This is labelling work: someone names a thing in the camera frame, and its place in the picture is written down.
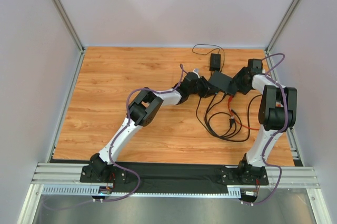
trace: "wooden floor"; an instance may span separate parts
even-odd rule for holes
[[[263,50],[225,50],[223,72],[234,76],[247,66],[248,59],[263,57]],[[53,158],[88,160],[99,152],[121,126],[129,93],[145,86],[155,90],[171,88],[180,78],[180,63],[187,71],[199,68],[201,75],[210,77],[209,55],[193,54],[190,48],[89,47]],[[257,94],[257,91],[246,96],[237,94],[231,103],[244,124],[247,124],[247,105]],[[197,96],[191,96],[181,105],[161,108],[153,122],[131,139],[118,160],[238,164],[252,146],[257,131],[252,131],[250,139],[243,143],[210,136],[195,117],[198,100]],[[202,100],[200,116],[204,115],[210,100]],[[253,128],[259,128],[260,100],[257,98],[252,103]],[[227,98],[213,112],[218,111],[227,111]],[[211,125],[217,132],[224,133],[228,124],[228,116],[217,115]],[[244,139],[246,135],[247,130],[243,129],[236,139]],[[268,161],[293,166],[285,135],[276,143]]]

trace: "white wall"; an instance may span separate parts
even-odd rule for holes
[[[79,52],[51,0],[0,0],[0,216],[15,223]]]
[[[292,0],[61,0],[84,45],[266,47]]]
[[[306,165],[315,167],[333,223],[337,223],[337,0],[302,0],[274,52],[283,84],[298,89],[295,129]]]

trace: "power adapter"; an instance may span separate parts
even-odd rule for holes
[[[221,68],[221,55],[211,54],[210,71],[220,71],[220,68]]]

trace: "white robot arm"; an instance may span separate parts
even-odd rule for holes
[[[224,166],[221,169],[222,183],[226,185],[251,183],[254,184],[256,179],[266,177],[265,163],[278,138],[283,132],[274,136],[268,143],[271,135],[281,130],[285,124],[285,112],[283,107],[279,107],[276,102],[281,100],[280,89],[262,74],[262,61],[251,59],[248,67],[242,68],[238,74],[228,81],[227,87],[230,92],[241,92],[247,94],[251,89],[258,90],[262,95],[262,101],[259,110],[259,123],[261,124],[258,136],[248,151],[240,161],[237,168]],[[197,70],[187,73],[184,80],[178,87],[163,92],[155,92],[144,88],[137,97],[129,104],[128,114],[122,126],[115,133],[109,143],[97,154],[91,157],[89,166],[83,168],[83,176],[91,181],[106,182],[111,174],[110,167],[115,162],[121,150],[142,127],[147,126],[161,106],[177,105],[185,102],[189,95],[198,94],[202,98],[214,95],[221,89],[221,86],[215,86],[209,83],[204,77],[200,77]],[[296,119],[296,94],[295,88],[285,87],[286,101],[288,106],[288,123],[287,127],[293,126]]]

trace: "black cable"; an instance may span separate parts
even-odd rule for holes
[[[203,54],[203,53],[198,53],[198,52],[194,51],[194,49],[195,49],[196,46],[215,46],[216,48],[210,50],[208,53]],[[224,50],[222,47],[217,46],[217,45],[212,45],[212,44],[196,44],[196,45],[192,48],[192,53],[200,54],[200,55],[208,55],[208,54],[212,53],[214,50],[218,50],[218,52],[217,52],[218,54],[220,53],[220,50],[222,50],[223,61],[222,61],[221,69],[220,69],[220,72],[222,72],[222,68],[223,68],[223,66],[224,66],[224,64],[225,64],[225,50]]]
[[[247,124],[248,124],[248,127],[250,127],[250,118],[249,118],[249,114],[250,114],[250,107],[251,107],[251,104],[252,104],[252,102],[254,101],[254,99],[258,98],[259,96],[262,96],[262,95],[257,95],[257,96],[255,96],[255,97],[253,97],[253,98],[250,100],[249,104],[248,104],[248,109],[247,109]],[[199,120],[200,124],[207,130],[207,132],[208,132],[210,135],[212,135],[212,136],[214,136],[214,137],[216,137],[216,138],[219,138],[219,139],[221,139],[221,140],[225,140],[225,141],[229,141],[229,142],[245,142],[245,141],[247,141],[247,140],[249,139],[249,137],[250,137],[250,134],[251,134],[251,130],[250,130],[250,129],[248,129],[248,134],[247,134],[247,137],[246,137],[245,139],[243,139],[243,140],[232,140],[232,138],[233,138],[234,136],[236,136],[236,135],[241,131],[241,129],[242,129],[242,121],[241,121],[241,118],[238,116],[238,114],[237,114],[234,110],[231,110],[231,111],[232,111],[232,113],[237,117],[237,119],[239,120],[239,123],[240,123],[239,129],[237,129],[236,121],[232,118],[232,116],[231,116],[229,113],[226,113],[226,112],[217,112],[217,113],[212,114],[209,118],[207,117],[208,113],[213,109],[213,107],[215,107],[217,104],[221,103],[221,102],[225,99],[226,94],[223,95],[223,97],[221,98],[220,101],[218,101],[218,102],[216,102],[215,104],[212,105],[212,103],[213,103],[215,97],[216,97],[216,95],[213,96],[213,98],[211,99],[211,101],[210,101],[210,103],[209,103],[209,105],[208,105],[208,107],[207,107],[207,109],[206,109],[205,116],[204,116],[204,122],[205,122],[205,124],[203,124],[203,123],[201,122],[201,120],[199,119],[198,113],[197,113],[197,112],[198,112],[198,109],[199,109],[199,106],[200,106],[200,102],[201,102],[201,98],[199,99],[199,102],[198,102],[198,105],[197,105],[195,114],[196,114],[196,117],[197,117],[197,119]],[[211,119],[212,119],[214,116],[218,115],[218,114],[225,114],[225,115],[227,115],[227,116],[230,117],[230,127],[229,127],[229,129],[228,129],[223,135],[218,135],[218,134],[212,129],[212,127],[211,127],[211,125],[210,125]]]

